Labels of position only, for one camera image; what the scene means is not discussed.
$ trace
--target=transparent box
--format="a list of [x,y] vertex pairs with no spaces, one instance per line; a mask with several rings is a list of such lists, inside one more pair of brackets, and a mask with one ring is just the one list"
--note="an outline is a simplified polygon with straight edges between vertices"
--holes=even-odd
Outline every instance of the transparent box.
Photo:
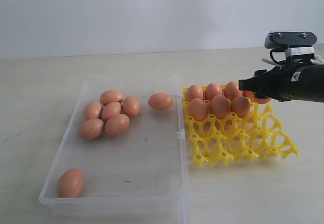
[[[131,118],[126,132],[82,140],[77,135],[86,105],[106,90],[120,90],[141,102],[140,114]],[[173,97],[163,111],[149,107],[149,97],[165,92]],[[113,79],[85,83],[52,167],[39,196],[53,214],[97,216],[112,214],[177,215],[187,223],[187,156],[178,77],[164,79]],[[85,185],[78,198],[56,194],[60,176],[80,169]]]

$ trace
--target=table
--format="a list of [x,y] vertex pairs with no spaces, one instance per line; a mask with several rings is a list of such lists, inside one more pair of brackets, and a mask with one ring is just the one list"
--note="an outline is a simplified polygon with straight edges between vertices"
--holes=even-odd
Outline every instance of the table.
[[[324,57],[324,45],[315,46]],[[264,48],[0,61],[0,222],[134,223],[67,218],[38,201],[84,81],[159,78],[183,87],[247,79],[270,65]],[[300,156],[200,169],[189,163],[190,223],[324,223],[322,112],[315,102],[272,103]],[[141,223],[158,223],[157,219]]]

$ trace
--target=white wall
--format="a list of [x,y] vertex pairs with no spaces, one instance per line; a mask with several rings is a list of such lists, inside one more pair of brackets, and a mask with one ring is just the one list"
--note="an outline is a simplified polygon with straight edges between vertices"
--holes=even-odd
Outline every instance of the white wall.
[[324,0],[0,0],[0,58],[263,46],[271,30],[324,42]]

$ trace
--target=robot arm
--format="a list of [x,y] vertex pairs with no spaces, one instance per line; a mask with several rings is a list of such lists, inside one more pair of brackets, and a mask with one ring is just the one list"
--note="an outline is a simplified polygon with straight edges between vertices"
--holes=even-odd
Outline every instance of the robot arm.
[[[263,61],[275,67],[255,71],[252,78],[239,80],[239,89],[253,91],[257,98],[324,102],[324,61],[315,55],[312,45],[316,41],[311,32],[270,32],[264,46],[271,49],[272,61]],[[273,53],[281,52],[286,59],[276,61]]]

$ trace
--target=yellow egg tray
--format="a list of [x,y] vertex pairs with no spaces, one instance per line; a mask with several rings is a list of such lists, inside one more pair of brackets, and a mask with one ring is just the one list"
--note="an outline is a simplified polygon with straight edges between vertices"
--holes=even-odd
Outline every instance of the yellow egg tray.
[[230,159],[238,162],[242,158],[250,161],[258,158],[262,162],[267,156],[281,155],[284,159],[291,153],[299,155],[292,140],[283,133],[280,120],[272,115],[269,103],[251,102],[250,113],[243,118],[236,113],[230,113],[224,119],[208,114],[204,120],[197,121],[189,115],[189,102],[185,101],[187,90],[183,88],[184,117],[192,142],[192,160],[198,166],[202,167],[206,162],[214,166],[217,161],[228,164]]

